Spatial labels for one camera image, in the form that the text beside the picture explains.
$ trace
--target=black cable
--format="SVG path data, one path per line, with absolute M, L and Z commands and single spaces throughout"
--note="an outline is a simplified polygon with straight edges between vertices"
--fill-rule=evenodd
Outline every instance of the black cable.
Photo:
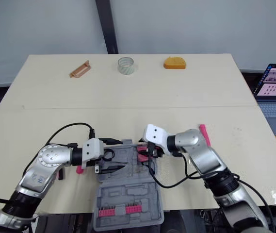
M 72 124 L 68 124 L 63 126 L 62 128 L 60 128 L 59 130 L 57 130 L 50 138 L 49 140 L 45 143 L 44 147 L 50 144 L 50 141 L 62 130 L 64 130 L 65 128 L 68 128 L 70 126 L 74 126 L 74 125 L 85 125 L 89 128 L 89 138 L 93 138 L 95 137 L 95 130 L 93 129 L 93 127 L 91 127 L 89 124 L 87 123 L 83 123 L 83 122 L 77 122 L 77 123 L 72 123 Z M 25 169 L 23 170 L 22 176 L 24 176 L 28 170 L 28 168 L 30 167 L 30 165 L 34 162 L 34 160 L 37 158 L 37 155 L 39 154 L 39 151 L 36 153 L 36 155 L 32 158 L 32 160 L 28 163 L 28 165 L 25 167 Z
M 244 182 L 244 181 L 242 181 L 240 179 L 238 179 L 238 181 L 240 183 L 243 183 L 244 185 L 248 186 L 250 189 L 252 189 L 252 191 L 255 192 L 256 195 L 258 195 L 258 197 L 262 200 L 262 202 L 264 203 L 264 205 L 265 205 L 265 207 L 267 209 L 267 213 L 268 213 L 269 218 L 270 218 L 270 224 L 272 226 L 272 231 L 276 232 L 276 227 L 275 227 L 275 222 L 274 222 L 274 217 L 273 217 L 272 211 L 270 210 L 270 208 L 269 208 L 267 202 L 265 201 L 264 197 L 254 187 L 252 187 L 251 185 L 249 185 L 247 182 Z
M 160 187 L 162 187 L 162 188 L 173 188 L 173 187 L 176 187 L 177 185 L 179 185 L 180 183 L 182 183 L 182 182 L 184 182 L 184 181 L 186 181 L 186 180 L 188 179 L 188 177 L 185 177 L 185 178 L 183 178 L 182 180 L 180 180 L 179 182 L 177 182 L 177 183 L 175 183 L 175 184 L 173 184 L 173 185 L 169 185 L 169 186 L 163 185 L 162 183 L 160 183 L 160 182 L 156 179 L 156 177 L 154 176 L 154 174 L 153 174 L 152 171 L 151 171 L 151 167 L 150 167 L 151 153 L 152 153 L 152 152 L 149 150 L 149 153 L 148 153 L 148 171 L 149 171 L 150 175 L 152 176 L 152 178 L 154 179 L 154 181 L 155 181 Z M 185 159 L 185 172 L 186 172 L 186 174 L 187 174 L 187 162 L 186 162 L 186 159 Z
M 33 229 L 32 229 L 31 223 L 29 224 L 28 230 L 29 230 L 29 233 L 33 233 Z
M 73 126 L 73 125 L 85 125 L 85 126 L 87 126 L 87 127 L 90 129 L 89 134 L 91 134 L 91 131 L 95 132 L 95 130 L 93 129 L 93 127 L 91 127 L 91 126 L 90 126 L 89 124 L 87 124 L 87 123 L 78 122 L 78 123 L 68 124 L 68 125 L 65 125 L 65 126 L 63 126 L 62 128 L 60 128 L 59 130 L 57 130 L 57 131 L 49 138 L 49 140 L 47 141 L 47 143 L 45 143 L 45 146 L 47 146 L 47 145 L 50 143 L 50 141 L 51 141 L 60 131 L 62 131 L 62 130 L 64 130 L 65 128 L 68 128 L 68 127 L 70 127 L 70 126 Z

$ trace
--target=black pole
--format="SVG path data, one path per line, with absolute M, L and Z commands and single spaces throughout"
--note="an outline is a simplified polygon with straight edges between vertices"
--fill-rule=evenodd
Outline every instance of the black pole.
M 96 0 L 96 5 L 108 54 L 118 54 L 110 0 Z

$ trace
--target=tabletop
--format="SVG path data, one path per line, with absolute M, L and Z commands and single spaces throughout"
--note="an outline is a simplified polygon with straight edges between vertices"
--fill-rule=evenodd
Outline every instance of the tabletop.
M 97 137 L 134 142 L 147 124 L 170 133 L 205 124 L 228 167 L 276 204 L 276 139 L 230 54 L 179 54 L 185 70 L 164 69 L 165 54 L 127 55 L 136 65 L 128 76 L 117 71 L 122 56 L 29 56 L 0 104 L 0 198 L 10 197 L 26 164 L 66 124 L 86 122 Z M 86 60 L 91 70 L 69 78 Z M 85 128 L 75 126 L 54 142 L 81 145 L 87 137 Z M 182 160 L 165 156 L 158 164 L 164 184 L 184 177 Z M 82 175 L 68 167 L 66 179 L 55 182 L 38 212 L 91 212 L 97 187 L 93 167 Z M 165 210 L 217 208 L 201 180 L 162 189 L 162 200 Z
M 205 124 L 212 147 L 231 171 L 254 186 L 268 204 L 276 204 L 276 139 L 258 106 L 137 109 L 35 109 L 0 110 L 0 198 L 8 199 L 22 171 L 39 148 L 58 128 L 72 122 L 87 122 L 97 137 L 131 138 L 137 142 L 147 124 L 170 133 L 183 132 Z M 61 132 L 53 142 L 87 140 L 88 130 L 74 126 Z M 158 179 L 173 184 L 184 175 L 182 159 L 158 159 Z M 98 182 L 93 167 L 79 175 L 66 168 L 66 179 L 56 181 L 39 205 L 39 213 L 83 213 L 93 210 Z M 257 204 L 259 198 L 249 192 Z M 165 210 L 217 208 L 202 180 L 186 181 L 162 189 Z
M 135 71 L 117 70 L 120 57 L 134 59 Z M 254 106 L 230 54 L 179 54 L 186 69 L 165 69 L 168 54 L 30 55 L 1 109 Z M 69 73 L 89 60 L 80 78 Z

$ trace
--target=pink handle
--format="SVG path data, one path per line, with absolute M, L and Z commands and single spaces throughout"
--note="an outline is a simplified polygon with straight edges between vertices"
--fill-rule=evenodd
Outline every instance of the pink handle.
M 206 143 L 207 143 L 208 147 L 210 147 L 211 142 L 210 142 L 207 130 L 206 130 L 206 126 L 205 125 L 199 125 L 199 129 L 200 129 L 202 135 L 204 136 L 204 138 L 206 139 Z
M 78 166 L 78 167 L 76 168 L 76 173 L 78 173 L 78 174 L 82 174 L 83 171 L 84 171 L 84 170 L 81 168 L 81 166 Z

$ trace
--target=white wall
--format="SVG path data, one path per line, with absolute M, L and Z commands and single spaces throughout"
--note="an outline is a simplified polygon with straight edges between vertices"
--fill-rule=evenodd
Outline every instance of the white wall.
M 0 85 L 29 54 L 107 53 L 94 0 L 0 0 Z
M 276 63 L 276 0 L 112 0 L 120 53 L 231 53 Z

